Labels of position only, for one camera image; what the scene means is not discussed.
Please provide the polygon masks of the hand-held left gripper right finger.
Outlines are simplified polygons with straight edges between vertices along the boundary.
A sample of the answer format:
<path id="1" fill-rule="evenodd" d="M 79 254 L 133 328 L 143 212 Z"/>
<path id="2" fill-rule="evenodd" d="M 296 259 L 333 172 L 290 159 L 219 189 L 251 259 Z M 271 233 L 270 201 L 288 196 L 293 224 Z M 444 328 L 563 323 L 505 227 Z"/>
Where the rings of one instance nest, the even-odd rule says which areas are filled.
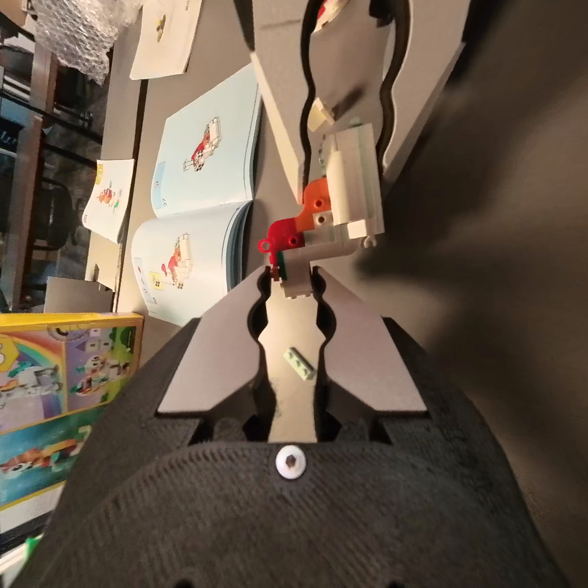
<path id="1" fill-rule="evenodd" d="M 391 417 L 428 417 L 428 409 L 385 319 L 326 269 L 312 270 L 319 349 L 313 416 L 319 442 L 347 424 L 368 436 Z"/>

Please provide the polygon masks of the cream lego piece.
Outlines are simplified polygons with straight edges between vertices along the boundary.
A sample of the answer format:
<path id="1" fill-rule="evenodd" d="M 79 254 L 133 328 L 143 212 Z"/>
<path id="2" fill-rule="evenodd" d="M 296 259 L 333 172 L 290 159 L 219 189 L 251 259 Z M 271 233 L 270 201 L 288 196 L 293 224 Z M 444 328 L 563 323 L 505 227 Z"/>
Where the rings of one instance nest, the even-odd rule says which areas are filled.
<path id="1" fill-rule="evenodd" d="M 324 124 L 332 126 L 334 125 L 334 123 L 334 113 L 317 96 L 312 103 L 311 109 L 307 117 L 308 130 L 310 132 L 316 132 Z"/>

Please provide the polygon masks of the white and red lego piece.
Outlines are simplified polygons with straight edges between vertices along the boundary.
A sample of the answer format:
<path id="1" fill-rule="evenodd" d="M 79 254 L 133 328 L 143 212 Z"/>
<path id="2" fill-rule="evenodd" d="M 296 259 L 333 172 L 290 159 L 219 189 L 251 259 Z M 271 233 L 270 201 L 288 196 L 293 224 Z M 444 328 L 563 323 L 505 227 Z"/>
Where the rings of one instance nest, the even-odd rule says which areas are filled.
<path id="1" fill-rule="evenodd" d="M 318 17 L 313 32 L 319 32 L 331 23 L 345 9 L 349 1 L 323 1 L 318 11 Z"/>

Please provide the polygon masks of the cream instruction booklet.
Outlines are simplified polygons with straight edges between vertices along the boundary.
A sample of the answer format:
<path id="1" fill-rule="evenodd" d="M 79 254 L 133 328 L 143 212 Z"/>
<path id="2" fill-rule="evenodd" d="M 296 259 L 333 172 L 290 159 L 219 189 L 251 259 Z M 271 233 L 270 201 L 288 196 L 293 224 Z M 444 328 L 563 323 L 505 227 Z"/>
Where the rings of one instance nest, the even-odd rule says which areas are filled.
<path id="1" fill-rule="evenodd" d="M 145 1 L 129 78 L 182 75 L 187 69 L 202 1 Z"/>

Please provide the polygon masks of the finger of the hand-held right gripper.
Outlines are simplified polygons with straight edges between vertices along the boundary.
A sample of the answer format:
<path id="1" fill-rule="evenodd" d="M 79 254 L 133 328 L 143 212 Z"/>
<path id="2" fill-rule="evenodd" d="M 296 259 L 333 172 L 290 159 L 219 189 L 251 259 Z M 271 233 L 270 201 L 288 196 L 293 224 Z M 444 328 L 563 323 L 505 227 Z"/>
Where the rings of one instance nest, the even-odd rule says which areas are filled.
<path id="1" fill-rule="evenodd" d="M 286 179 L 298 204 L 312 148 L 307 121 L 315 98 L 310 41 L 321 1 L 235 1 Z"/>
<path id="2" fill-rule="evenodd" d="M 388 37 L 379 84 L 380 171 L 401 171 L 465 46 L 470 1 L 371 1 Z"/>

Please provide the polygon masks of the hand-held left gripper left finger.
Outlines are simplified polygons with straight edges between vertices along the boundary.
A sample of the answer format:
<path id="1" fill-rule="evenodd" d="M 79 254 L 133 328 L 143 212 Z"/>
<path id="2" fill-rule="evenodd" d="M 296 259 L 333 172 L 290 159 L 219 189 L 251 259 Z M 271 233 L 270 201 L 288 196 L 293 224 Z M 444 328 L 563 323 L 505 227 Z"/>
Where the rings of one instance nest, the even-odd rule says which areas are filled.
<path id="1" fill-rule="evenodd" d="M 233 419 L 248 440 L 268 441 L 276 395 L 259 337 L 271 282 L 270 268 L 261 266 L 202 315 L 158 416 L 199 417 L 209 429 Z"/>

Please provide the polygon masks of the pale green lego plate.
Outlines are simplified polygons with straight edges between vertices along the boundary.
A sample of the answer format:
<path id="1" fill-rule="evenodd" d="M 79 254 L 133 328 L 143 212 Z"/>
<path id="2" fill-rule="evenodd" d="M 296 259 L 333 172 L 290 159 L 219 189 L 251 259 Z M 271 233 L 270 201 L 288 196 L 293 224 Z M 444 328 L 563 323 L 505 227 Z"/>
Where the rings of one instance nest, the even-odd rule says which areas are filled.
<path id="1" fill-rule="evenodd" d="M 311 380 L 315 377 L 315 368 L 296 348 L 288 348 L 283 358 L 302 380 Z"/>

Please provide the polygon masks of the black office chair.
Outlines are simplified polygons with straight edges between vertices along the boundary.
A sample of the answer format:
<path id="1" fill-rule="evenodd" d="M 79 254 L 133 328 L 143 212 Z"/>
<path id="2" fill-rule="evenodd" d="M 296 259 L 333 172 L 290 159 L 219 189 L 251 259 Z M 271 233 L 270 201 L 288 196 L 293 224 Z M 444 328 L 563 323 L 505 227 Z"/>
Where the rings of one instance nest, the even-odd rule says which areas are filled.
<path id="1" fill-rule="evenodd" d="M 43 177 L 32 207 L 33 250 L 55 252 L 65 246 L 68 239 L 77 245 L 78 212 L 68 188 L 54 179 Z"/>

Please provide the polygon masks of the open light blue instruction booklet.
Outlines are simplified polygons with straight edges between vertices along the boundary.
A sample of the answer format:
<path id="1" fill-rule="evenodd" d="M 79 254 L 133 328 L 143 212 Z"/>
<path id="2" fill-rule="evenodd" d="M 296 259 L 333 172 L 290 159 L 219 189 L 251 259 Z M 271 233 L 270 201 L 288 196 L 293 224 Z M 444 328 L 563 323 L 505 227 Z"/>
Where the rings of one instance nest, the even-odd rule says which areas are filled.
<path id="1" fill-rule="evenodd" d="M 184 326 L 243 279 L 262 94 L 248 64 L 165 122 L 132 267 L 149 316 Z"/>

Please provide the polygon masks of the small white instruction booklet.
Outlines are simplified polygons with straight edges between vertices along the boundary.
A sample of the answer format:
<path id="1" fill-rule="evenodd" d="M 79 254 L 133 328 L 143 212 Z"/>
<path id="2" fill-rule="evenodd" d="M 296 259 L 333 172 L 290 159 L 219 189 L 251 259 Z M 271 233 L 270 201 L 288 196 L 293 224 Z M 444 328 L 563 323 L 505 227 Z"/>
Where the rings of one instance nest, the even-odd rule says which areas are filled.
<path id="1" fill-rule="evenodd" d="M 133 159 L 99 160 L 92 193 L 82 214 L 83 226 L 119 245 L 129 203 Z"/>

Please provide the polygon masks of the grey cardboard sheet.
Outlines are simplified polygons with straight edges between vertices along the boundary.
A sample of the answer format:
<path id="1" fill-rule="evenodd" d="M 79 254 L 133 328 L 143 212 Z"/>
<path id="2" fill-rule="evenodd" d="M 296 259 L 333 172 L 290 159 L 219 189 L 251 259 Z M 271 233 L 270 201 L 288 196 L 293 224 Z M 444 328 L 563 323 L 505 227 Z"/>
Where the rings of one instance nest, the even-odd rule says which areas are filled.
<path id="1" fill-rule="evenodd" d="M 98 281 L 49 276 L 44 313 L 109 313 L 114 291 Z"/>

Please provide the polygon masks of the wooden shelf frame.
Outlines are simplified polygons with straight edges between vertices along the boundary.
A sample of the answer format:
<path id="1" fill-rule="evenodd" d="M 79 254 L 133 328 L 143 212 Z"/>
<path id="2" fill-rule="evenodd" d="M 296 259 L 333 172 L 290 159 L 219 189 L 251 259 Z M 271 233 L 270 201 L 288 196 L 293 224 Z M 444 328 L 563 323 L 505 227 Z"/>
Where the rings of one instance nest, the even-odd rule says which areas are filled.
<path id="1" fill-rule="evenodd" d="M 19 133 L 13 173 L 7 233 L 1 269 L 1 291 L 10 311 L 18 311 L 32 259 L 32 209 L 42 176 L 43 124 L 54 114 L 58 60 L 47 48 L 35 44 L 32 60 L 30 105 L 27 122 Z"/>

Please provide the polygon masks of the colourful lego set box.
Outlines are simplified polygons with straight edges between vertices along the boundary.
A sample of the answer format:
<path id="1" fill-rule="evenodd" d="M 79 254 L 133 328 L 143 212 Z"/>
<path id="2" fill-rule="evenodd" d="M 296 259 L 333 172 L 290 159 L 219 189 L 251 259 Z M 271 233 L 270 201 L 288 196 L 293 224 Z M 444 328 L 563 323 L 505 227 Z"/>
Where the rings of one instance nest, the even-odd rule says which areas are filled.
<path id="1" fill-rule="evenodd" d="M 136 372 L 136 313 L 1 315 L 1 510 L 64 484 Z"/>

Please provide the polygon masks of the white and red lego model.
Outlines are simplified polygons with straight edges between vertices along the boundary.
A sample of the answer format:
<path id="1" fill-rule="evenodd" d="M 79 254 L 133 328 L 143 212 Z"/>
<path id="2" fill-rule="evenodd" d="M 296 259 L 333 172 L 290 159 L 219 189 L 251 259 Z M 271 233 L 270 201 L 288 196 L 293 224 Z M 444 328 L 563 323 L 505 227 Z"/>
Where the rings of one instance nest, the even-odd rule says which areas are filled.
<path id="1" fill-rule="evenodd" d="M 258 242 L 287 299 L 312 295 L 313 262 L 375 247 L 385 231 L 372 124 L 326 136 L 320 153 L 325 174 L 305 188 L 298 216 L 275 221 Z"/>

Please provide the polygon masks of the clear bubble wrap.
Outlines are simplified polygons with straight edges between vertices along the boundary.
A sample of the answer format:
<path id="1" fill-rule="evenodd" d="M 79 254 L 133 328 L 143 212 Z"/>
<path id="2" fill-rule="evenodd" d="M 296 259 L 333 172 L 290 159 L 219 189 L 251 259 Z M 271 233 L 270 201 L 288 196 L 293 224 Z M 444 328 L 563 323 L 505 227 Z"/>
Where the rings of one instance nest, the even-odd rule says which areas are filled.
<path id="1" fill-rule="evenodd" d="M 102 85 L 109 74 L 108 54 L 133 24 L 143 1 L 33 1 L 35 43 L 60 64 Z"/>

